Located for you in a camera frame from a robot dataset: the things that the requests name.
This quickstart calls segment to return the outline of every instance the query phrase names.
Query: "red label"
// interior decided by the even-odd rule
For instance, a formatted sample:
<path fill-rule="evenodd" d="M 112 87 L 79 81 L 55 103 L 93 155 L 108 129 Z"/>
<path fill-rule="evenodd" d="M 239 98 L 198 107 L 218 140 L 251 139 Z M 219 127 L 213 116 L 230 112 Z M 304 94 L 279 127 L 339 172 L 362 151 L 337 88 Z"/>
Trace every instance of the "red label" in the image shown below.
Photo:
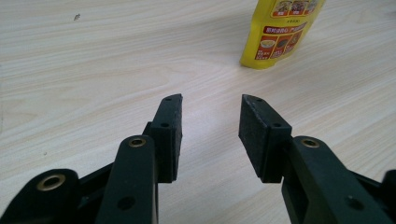
<path fill-rule="evenodd" d="M 304 15 L 305 9 L 308 7 L 307 1 L 294 1 L 291 5 L 289 12 L 290 16 L 301 16 Z"/>
<path fill-rule="evenodd" d="M 280 57 L 283 54 L 283 51 L 285 50 L 285 47 L 288 45 L 290 39 L 291 39 L 291 35 L 282 35 L 279 37 L 279 39 L 276 42 L 274 52 L 271 55 L 272 59 Z"/>
<path fill-rule="evenodd" d="M 288 45 L 285 47 L 285 52 L 283 52 L 283 54 L 287 54 L 294 49 L 294 46 L 298 43 L 298 40 L 300 39 L 302 33 L 303 31 L 296 33 L 291 37 Z"/>
<path fill-rule="evenodd" d="M 276 46 L 277 36 L 263 35 L 257 50 L 256 60 L 267 60 L 271 57 L 272 51 Z"/>
<path fill-rule="evenodd" d="M 306 22 L 298 26 L 287 26 L 287 27 L 265 26 L 263 31 L 265 34 L 270 34 L 270 35 L 285 35 L 303 30 L 305 26 L 306 26 Z"/>
<path fill-rule="evenodd" d="M 281 1 L 275 5 L 273 17 L 285 17 L 289 15 L 291 1 Z"/>

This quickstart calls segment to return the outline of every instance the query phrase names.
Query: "table surface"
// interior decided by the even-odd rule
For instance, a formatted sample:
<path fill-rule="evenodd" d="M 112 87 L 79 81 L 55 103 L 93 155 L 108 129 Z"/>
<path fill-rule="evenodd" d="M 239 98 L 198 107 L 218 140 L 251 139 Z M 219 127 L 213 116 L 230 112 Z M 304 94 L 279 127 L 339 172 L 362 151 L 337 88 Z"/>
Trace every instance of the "table surface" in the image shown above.
<path fill-rule="evenodd" d="M 327 1 L 265 70 L 239 64 L 257 1 L 159 3 L 0 2 L 1 212 L 35 175 L 114 161 L 174 93 L 184 137 L 177 181 L 159 186 L 161 223 L 290 222 L 281 186 L 257 178 L 237 136 L 243 93 L 348 169 L 377 181 L 395 169 L 394 0 Z"/>

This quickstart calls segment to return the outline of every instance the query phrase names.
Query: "yellow bottle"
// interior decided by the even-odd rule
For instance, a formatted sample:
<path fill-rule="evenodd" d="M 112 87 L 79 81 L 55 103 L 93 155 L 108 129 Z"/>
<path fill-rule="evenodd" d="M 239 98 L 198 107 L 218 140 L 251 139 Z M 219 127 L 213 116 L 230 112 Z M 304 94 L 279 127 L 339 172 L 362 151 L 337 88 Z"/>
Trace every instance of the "yellow bottle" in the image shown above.
<path fill-rule="evenodd" d="M 240 63 L 263 69 L 290 56 L 325 0 L 259 0 Z"/>

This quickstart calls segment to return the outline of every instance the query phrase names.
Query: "light wood grain surface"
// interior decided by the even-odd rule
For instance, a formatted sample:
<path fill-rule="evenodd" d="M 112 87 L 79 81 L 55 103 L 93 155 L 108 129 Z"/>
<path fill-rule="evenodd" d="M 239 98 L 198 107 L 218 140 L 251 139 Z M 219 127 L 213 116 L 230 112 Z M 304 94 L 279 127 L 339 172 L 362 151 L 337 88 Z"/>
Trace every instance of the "light wood grain surface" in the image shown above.
<path fill-rule="evenodd" d="M 257 1 L 0 1 L 0 212 L 35 175 L 114 161 L 182 93 L 160 223 L 289 223 L 237 136 L 243 93 L 380 181 L 396 168 L 396 1 L 328 0 L 288 59 L 239 65 Z"/>

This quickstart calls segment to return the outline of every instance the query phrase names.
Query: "mounting hole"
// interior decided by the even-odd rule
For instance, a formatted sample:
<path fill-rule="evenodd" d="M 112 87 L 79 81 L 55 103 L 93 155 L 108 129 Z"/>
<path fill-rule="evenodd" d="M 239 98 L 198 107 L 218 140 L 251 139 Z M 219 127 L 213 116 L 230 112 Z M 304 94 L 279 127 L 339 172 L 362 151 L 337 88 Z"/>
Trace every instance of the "mounting hole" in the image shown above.
<path fill-rule="evenodd" d="M 361 201 L 357 200 L 351 195 L 348 195 L 346 197 L 346 204 L 356 210 L 363 210 L 364 209 L 364 204 L 361 203 Z"/>
<path fill-rule="evenodd" d="M 146 144 L 146 140 L 143 138 L 133 138 L 129 140 L 130 147 L 142 147 L 145 144 Z"/>
<path fill-rule="evenodd" d="M 122 210 L 128 210 L 134 206 L 134 197 L 123 197 L 117 203 L 117 207 Z"/>
<path fill-rule="evenodd" d="M 59 188 L 64 183 L 65 180 L 66 180 L 66 176 L 61 174 L 49 175 L 43 178 L 40 182 L 38 182 L 36 187 L 38 190 L 41 191 L 49 191 L 52 189 Z"/>
<path fill-rule="evenodd" d="M 319 142 L 310 138 L 305 138 L 301 140 L 301 143 L 303 143 L 303 145 L 306 147 L 319 147 Z"/>

